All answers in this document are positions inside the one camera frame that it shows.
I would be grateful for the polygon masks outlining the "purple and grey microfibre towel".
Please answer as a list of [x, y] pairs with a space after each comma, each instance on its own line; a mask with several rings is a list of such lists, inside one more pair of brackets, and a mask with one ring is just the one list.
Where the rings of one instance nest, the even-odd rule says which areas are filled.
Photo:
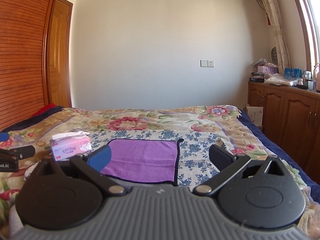
[[178, 140], [113, 139], [111, 161], [101, 171], [112, 178], [141, 184], [177, 185]]

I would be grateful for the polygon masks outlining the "wooden panelled room door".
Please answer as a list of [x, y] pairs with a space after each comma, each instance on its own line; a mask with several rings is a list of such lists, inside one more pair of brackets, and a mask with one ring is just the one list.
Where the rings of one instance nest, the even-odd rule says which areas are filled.
[[69, 36], [73, 4], [55, 0], [48, 38], [48, 80], [50, 102], [71, 107], [69, 78]]

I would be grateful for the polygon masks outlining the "colourful floral bed blanket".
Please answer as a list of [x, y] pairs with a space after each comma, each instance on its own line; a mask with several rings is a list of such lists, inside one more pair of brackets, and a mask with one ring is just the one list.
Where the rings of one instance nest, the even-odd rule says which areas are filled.
[[[264, 160], [271, 152], [243, 125], [238, 117], [240, 109], [235, 106], [194, 106], [170, 110], [117, 109], [89, 111], [78, 108], [52, 108], [40, 115], [18, 122], [5, 129], [9, 140], [1, 143], [1, 148], [11, 149], [32, 145], [35, 155], [20, 161], [18, 172], [1, 173], [1, 236], [9, 237], [18, 230], [10, 222], [9, 212], [15, 203], [30, 171], [50, 152], [53, 135], [84, 131], [90, 133], [108, 131], [195, 131], [220, 135], [236, 154], [249, 155], [254, 160]], [[306, 209], [298, 223], [298, 228], [313, 239], [319, 239], [319, 203], [311, 197], [311, 188], [301, 179], [299, 171], [282, 159], [295, 182], [302, 190]]]

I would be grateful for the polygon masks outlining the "blue floral white cloth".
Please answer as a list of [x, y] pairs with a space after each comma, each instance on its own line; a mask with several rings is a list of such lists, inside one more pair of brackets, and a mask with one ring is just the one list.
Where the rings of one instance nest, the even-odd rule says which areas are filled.
[[221, 154], [209, 156], [213, 145], [235, 155], [218, 134], [195, 131], [108, 131], [91, 135], [88, 164], [101, 174], [141, 184], [172, 184], [193, 188], [221, 170]]

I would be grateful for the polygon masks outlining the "pink cotton tissue box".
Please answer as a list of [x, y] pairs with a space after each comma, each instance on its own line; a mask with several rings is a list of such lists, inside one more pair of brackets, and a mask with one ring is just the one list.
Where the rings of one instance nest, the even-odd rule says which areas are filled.
[[92, 150], [90, 133], [84, 131], [59, 133], [50, 139], [50, 148], [56, 161]]

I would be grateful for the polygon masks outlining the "red cloth at bedside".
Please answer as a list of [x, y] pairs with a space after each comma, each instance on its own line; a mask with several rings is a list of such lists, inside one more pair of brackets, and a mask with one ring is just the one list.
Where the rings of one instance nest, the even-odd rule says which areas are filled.
[[35, 112], [35, 113], [32, 115], [32, 117], [35, 117], [35, 116], [37, 116], [37, 115], [40, 115], [40, 114], [42, 114], [42, 113], [44, 113], [44, 112], [46, 112], [46, 111], [48, 111], [48, 110], [50, 110], [50, 109], [52, 109], [52, 108], [55, 108], [55, 107], [56, 107], [56, 104], [50, 103], [50, 104], [42, 107], [41, 109], [39, 109], [37, 112]]

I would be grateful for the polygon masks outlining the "white paper bag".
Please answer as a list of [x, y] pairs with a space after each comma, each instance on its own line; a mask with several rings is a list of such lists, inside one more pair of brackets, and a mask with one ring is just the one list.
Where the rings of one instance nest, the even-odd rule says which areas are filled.
[[263, 125], [263, 107], [247, 106], [246, 113], [255, 126], [261, 127]]

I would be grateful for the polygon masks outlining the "brown wooden cabinet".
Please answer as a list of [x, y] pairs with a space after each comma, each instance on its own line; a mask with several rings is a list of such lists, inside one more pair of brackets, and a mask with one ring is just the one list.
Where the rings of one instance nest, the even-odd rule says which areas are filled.
[[249, 82], [247, 103], [263, 107], [263, 133], [319, 183], [319, 93]]

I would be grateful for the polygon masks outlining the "dark blue bed sheet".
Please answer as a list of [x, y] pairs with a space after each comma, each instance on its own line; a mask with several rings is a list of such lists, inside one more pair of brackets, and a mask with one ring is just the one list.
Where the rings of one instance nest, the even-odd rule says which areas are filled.
[[299, 175], [301, 179], [311, 188], [311, 197], [312, 199], [319, 203], [319, 191], [320, 187], [319, 185], [313, 181], [303, 170], [302, 168], [287, 154], [285, 153], [278, 145], [276, 145], [274, 142], [270, 141], [263, 133], [262, 131], [251, 122], [249, 119], [249, 116], [247, 113], [240, 109], [239, 110], [241, 115], [238, 117], [238, 120], [245, 126], [247, 126], [251, 132], [254, 134], [255, 137], [257, 137], [261, 143], [266, 146], [271, 152], [275, 153], [277, 156], [281, 157], [281, 159], [284, 159], [287, 161], [293, 168], [296, 168], [299, 171]]

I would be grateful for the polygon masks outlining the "white plastic bag on cabinet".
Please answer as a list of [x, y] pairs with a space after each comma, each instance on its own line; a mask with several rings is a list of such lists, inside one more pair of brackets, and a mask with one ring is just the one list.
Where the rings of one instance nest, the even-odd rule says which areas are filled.
[[279, 73], [270, 74], [269, 77], [264, 81], [265, 84], [276, 85], [276, 86], [287, 86], [294, 87], [298, 85], [299, 78], [285, 78]]

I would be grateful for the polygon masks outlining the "pink box on cabinet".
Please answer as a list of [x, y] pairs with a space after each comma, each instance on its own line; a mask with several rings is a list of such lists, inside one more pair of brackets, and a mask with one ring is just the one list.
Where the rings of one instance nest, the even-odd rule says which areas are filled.
[[263, 73], [265, 77], [278, 73], [278, 67], [273, 66], [257, 66], [257, 70]]

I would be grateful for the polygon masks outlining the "blue packaged box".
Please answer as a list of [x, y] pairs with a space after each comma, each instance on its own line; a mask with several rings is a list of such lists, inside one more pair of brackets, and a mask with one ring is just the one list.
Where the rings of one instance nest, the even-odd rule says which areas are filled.
[[302, 70], [299, 68], [285, 68], [284, 77], [287, 79], [298, 79], [302, 77]]

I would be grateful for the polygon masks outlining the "patterned beige curtain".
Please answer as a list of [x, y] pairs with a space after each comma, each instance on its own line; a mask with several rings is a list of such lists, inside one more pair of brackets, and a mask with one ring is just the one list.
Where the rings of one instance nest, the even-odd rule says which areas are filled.
[[266, 9], [266, 13], [270, 20], [274, 35], [278, 60], [278, 71], [280, 74], [284, 75], [285, 69], [291, 68], [291, 64], [289, 52], [285, 42], [283, 21], [279, 9], [279, 4], [277, 0], [262, 0], [262, 2]]

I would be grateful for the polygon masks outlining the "wooden slatted wardrobe door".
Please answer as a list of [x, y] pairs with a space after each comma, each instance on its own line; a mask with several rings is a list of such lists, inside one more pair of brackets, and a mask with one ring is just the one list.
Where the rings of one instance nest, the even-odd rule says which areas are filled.
[[1, 128], [48, 105], [48, 37], [55, 0], [1, 0]]

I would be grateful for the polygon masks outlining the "white wall switch socket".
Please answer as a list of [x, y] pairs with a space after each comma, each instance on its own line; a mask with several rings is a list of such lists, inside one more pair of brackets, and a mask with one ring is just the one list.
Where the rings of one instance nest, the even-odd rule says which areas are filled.
[[210, 60], [201, 60], [201, 61], [200, 61], [200, 67], [209, 67], [209, 68], [213, 68], [213, 67], [214, 67], [214, 61], [210, 61]]

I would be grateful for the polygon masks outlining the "wooden window frame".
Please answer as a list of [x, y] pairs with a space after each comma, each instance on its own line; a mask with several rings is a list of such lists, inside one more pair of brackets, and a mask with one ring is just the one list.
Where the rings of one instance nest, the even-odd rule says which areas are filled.
[[306, 70], [317, 74], [319, 67], [319, 0], [295, 0], [302, 26]]

